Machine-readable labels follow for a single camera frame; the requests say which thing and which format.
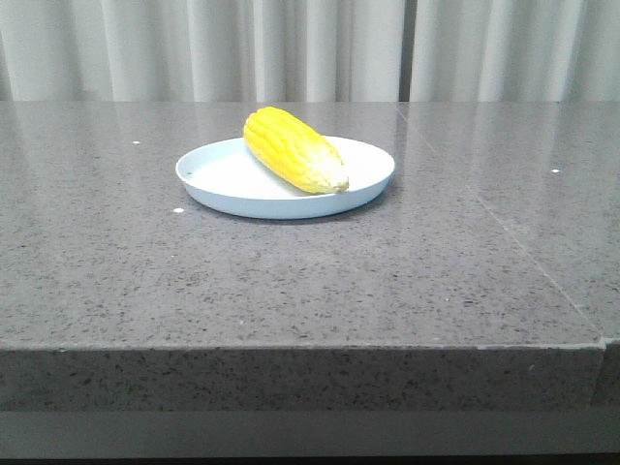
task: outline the speckled stone surface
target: speckled stone surface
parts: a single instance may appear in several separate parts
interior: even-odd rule
[[[174,164],[195,147],[239,137],[256,105],[0,103],[9,167],[0,171],[0,409],[591,403],[605,355],[600,323],[613,316],[602,307],[607,320],[597,320],[585,307],[599,297],[606,305],[606,294],[593,286],[581,302],[563,281],[572,262],[547,266],[546,246],[507,227],[499,188],[514,205],[525,197],[516,211],[537,196],[506,180],[515,166],[503,172],[490,159],[507,156],[499,141],[470,149],[469,159],[459,154],[458,118],[442,106],[438,116],[416,105],[283,107],[325,134],[392,154],[386,191],[322,219],[232,217],[193,201]],[[536,106],[522,111],[517,123],[537,114]],[[514,153],[542,144],[529,126],[514,128],[504,140]],[[495,168],[476,174],[477,160]],[[468,173],[495,182],[497,194],[485,197]],[[543,185],[552,174],[540,173]],[[617,205],[617,186],[609,189]],[[617,207],[607,220],[607,210],[583,209],[595,225],[617,224]],[[570,220],[537,218],[541,231]],[[599,272],[611,279],[617,250],[608,238],[596,244]]]
[[[620,105],[401,105],[415,130],[607,344],[619,403]]]

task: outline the white plate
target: white plate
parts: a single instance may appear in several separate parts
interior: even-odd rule
[[[353,139],[327,137],[342,157],[349,190],[308,194],[266,168],[243,138],[222,140],[192,150],[176,163],[188,194],[219,211],[276,220],[315,218],[372,201],[388,185],[394,160],[385,150]]]

